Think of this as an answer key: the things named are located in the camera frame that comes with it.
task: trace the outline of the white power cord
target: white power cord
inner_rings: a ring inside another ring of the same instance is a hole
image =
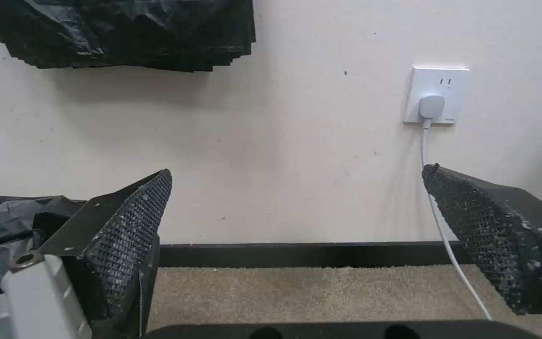
[[[425,165],[428,164],[426,161],[426,139],[428,137],[428,130],[430,129],[430,126],[432,124],[432,120],[429,118],[424,118],[423,123],[423,134],[422,134],[422,169]],[[438,227],[438,233],[440,233],[440,238],[443,240],[443,244],[445,245],[445,249],[447,250],[447,254],[449,255],[449,259],[451,260],[451,263],[457,270],[457,273],[459,273],[461,280],[465,284],[465,287],[469,290],[469,292],[474,297],[474,300],[482,310],[482,313],[484,313],[484,316],[488,320],[492,320],[490,313],[486,309],[486,306],[484,306],[484,303],[482,303],[482,300],[480,300],[480,296],[476,293],[476,290],[472,287],[470,281],[467,280],[467,277],[465,277],[465,274],[461,270],[461,266],[459,262],[457,262],[457,259],[455,258],[455,255],[453,254],[453,249],[451,249],[451,245],[449,244],[449,241],[447,240],[447,236],[445,235],[445,230],[443,229],[443,226],[441,225],[441,222],[438,218],[438,206],[436,206],[436,202],[432,198],[432,195],[428,193],[428,200],[430,201],[430,207],[432,208],[432,215],[434,215],[434,221],[436,221],[436,227]]]

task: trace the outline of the carpet floor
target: carpet floor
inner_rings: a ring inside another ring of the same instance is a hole
[[[464,266],[493,318],[542,337],[542,315],[515,315]],[[160,268],[149,330],[173,324],[481,319],[452,266]]]

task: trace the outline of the electrical outlet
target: electrical outlet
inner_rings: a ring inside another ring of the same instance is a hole
[[[469,69],[413,67],[405,122],[421,123],[422,118],[417,113],[420,99],[428,95],[441,95],[445,98],[445,111],[432,120],[432,123],[450,125],[456,123],[467,90],[469,75]]]

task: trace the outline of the black plastic bag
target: black plastic bag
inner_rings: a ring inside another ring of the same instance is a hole
[[[250,54],[252,0],[0,0],[0,41],[39,68],[211,71]]]
[[[13,257],[39,248],[82,204],[63,196],[0,196],[0,280]]]

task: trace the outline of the black base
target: black base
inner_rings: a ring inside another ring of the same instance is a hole
[[[514,326],[486,320],[314,324],[168,326],[143,339],[538,339]]]
[[[471,264],[452,242],[460,264]],[[388,267],[450,264],[443,243],[359,242],[335,244],[162,245],[160,267]]]

